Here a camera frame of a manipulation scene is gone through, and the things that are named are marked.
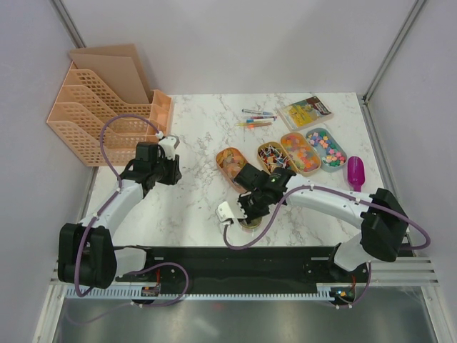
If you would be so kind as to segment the gold metal lid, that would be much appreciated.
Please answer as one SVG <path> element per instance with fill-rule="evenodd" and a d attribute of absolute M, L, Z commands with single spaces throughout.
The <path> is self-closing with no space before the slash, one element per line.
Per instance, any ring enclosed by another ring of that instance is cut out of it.
<path fill-rule="evenodd" d="M 244 229 L 247 229 L 247 230 L 255 230 L 255 229 L 257 229 L 261 225 L 261 222 L 262 222 L 261 218 L 253 219 L 251 221 L 248 221 L 248 220 L 245 220 L 245 219 L 239 220 L 239 224 Z"/>

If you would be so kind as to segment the peach tray of gummy candies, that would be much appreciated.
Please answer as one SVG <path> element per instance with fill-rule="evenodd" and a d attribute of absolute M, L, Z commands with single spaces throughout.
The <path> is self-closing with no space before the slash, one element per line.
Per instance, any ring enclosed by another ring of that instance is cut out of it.
<path fill-rule="evenodd" d="M 237 148 L 232 146 L 218 152 L 215 161 L 216 166 L 222 173 L 224 179 L 233 189 L 240 194 L 247 192 L 245 188 L 235 182 L 235 178 L 246 164 L 254 166 L 251 161 L 249 161 Z"/>

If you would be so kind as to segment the magenta plastic scoop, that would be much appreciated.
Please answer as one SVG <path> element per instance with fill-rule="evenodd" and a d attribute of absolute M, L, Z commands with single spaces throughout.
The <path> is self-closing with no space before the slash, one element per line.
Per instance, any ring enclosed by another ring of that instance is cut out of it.
<path fill-rule="evenodd" d="M 351 156 L 347 163 L 348 184 L 355 192 L 360 192 L 365 184 L 365 167 L 363 161 L 358 156 Z"/>

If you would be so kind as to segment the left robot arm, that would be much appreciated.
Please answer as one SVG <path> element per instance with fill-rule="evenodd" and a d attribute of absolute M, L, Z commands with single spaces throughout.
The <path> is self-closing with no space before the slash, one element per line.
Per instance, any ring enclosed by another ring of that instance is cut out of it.
<path fill-rule="evenodd" d="M 140 142 L 135 157 L 120 173 L 117 186 L 104 204 L 77 224 L 67 223 L 59 233 L 59 281 L 106 289 L 116 277 L 132 272 L 141 281 L 156 275 L 156 263 L 140 248 L 116 248 L 112 237 L 129 212 L 155 184 L 175 185 L 181 178 L 179 140 L 166 136 L 157 143 Z"/>

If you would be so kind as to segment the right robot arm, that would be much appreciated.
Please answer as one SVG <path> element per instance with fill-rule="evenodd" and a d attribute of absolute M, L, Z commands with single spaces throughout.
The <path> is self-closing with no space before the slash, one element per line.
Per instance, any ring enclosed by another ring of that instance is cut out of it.
<path fill-rule="evenodd" d="M 268 215 L 272 205 L 304 207 L 340 219 L 360 233 L 333 249 L 327 272 L 343 281 L 353 270 L 372 260 L 394 262 L 408 228 L 407 216 L 397 198 L 387 189 L 373 194 L 343 191 L 313 183 L 289 169 L 271 173 L 246 164 L 236 175 L 246 193 L 238 198 L 245 221 Z"/>

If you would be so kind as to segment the tan tray of lollipops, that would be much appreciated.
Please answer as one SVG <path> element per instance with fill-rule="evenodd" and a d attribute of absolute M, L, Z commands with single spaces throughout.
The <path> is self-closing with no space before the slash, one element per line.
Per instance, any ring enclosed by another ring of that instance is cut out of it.
<path fill-rule="evenodd" d="M 278 142 L 269 141 L 260 145 L 256 156 L 267 174 L 271 174 L 276 168 L 289 169 L 298 173 L 291 155 Z"/>

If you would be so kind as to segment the tan tray of translucent stars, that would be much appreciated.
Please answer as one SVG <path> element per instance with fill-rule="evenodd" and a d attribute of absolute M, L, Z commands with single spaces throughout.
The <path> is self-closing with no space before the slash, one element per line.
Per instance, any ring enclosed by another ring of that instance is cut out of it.
<path fill-rule="evenodd" d="M 298 132 L 285 134 L 281 137 L 280 143 L 299 174 L 309 176 L 321 168 L 321 159 L 317 151 L 302 134 Z"/>

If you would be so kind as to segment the peach plastic file organizer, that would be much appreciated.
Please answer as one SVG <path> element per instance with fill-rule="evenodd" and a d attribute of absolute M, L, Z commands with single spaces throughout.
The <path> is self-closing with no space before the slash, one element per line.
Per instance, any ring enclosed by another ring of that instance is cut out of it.
<path fill-rule="evenodd" d="M 172 98 L 149 85 L 134 44 L 69 51 L 71 66 L 46 120 L 87 166 L 125 165 L 140 141 L 170 134 Z"/>

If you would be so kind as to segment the red blue pen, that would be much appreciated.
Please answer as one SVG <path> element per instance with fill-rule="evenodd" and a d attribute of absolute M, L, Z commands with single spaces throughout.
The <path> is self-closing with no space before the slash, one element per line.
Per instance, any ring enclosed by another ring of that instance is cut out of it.
<path fill-rule="evenodd" d="M 275 121 L 277 116 L 250 116 L 246 117 L 246 122 L 256 122 L 256 121 Z"/>

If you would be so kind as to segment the grey tray of colourful stars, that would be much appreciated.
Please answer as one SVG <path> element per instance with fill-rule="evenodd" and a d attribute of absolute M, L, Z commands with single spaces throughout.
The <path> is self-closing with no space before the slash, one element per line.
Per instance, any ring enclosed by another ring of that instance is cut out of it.
<path fill-rule="evenodd" d="M 347 153 L 328 129 L 311 129 L 306 133 L 306 140 L 316 150 L 321 160 L 321 169 L 325 172 L 336 172 L 346 165 Z"/>

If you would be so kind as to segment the yellow illustrated book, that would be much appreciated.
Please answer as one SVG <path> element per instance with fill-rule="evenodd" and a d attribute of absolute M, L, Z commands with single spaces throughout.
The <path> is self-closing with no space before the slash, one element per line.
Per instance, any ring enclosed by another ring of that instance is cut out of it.
<path fill-rule="evenodd" d="M 279 107 L 276 113 L 290 131 L 306 129 L 334 116 L 334 113 L 316 95 Z"/>

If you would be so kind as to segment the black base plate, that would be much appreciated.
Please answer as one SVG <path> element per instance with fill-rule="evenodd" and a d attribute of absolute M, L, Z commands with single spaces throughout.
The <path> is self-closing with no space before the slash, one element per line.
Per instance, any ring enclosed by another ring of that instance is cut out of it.
<path fill-rule="evenodd" d="M 339 272 L 329 264 L 333 247 L 152 247 L 146 249 L 146 267 L 158 271 L 117 277 L 118 282 L 155 282 L 168 292 L 286 293 L 311 292 L 318 284 L 362 284 L 365 264 Z"/>

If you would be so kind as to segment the aluminium frame rail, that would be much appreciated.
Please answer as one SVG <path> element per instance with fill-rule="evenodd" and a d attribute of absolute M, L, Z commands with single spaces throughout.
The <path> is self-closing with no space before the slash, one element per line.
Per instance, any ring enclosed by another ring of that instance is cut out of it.
<path fill-rule="evenodd" d="M 131 272 L 129 272 L 125 275 L 140 275 L 150 271 L 158 271 L 158 269 L 159 265 L 155 265 L 152 267 L 146 267 L 145 265 L 139 274 L 132 274 Z M 394 262 L 374 261 L 370 267 L 367 267 L 367 269 L 368 279 L 366 282 L 379 282 L 382 285 L 389 286 L 397 284 L 422 284 L 436 281 L 432 264 L 428 260 L 422 258 L 415 258 L 412 256 L 399 257 Z M 140 284 L 152 282 L 118 282 L 115 278 L 111 285 L 128 283 Z M 319 285 L 345 287 L 342 284 L 318 284 L 317 286 Z M 82 286 L 80 288 L 81 290 L 86 290 L 89 287 Z"/>

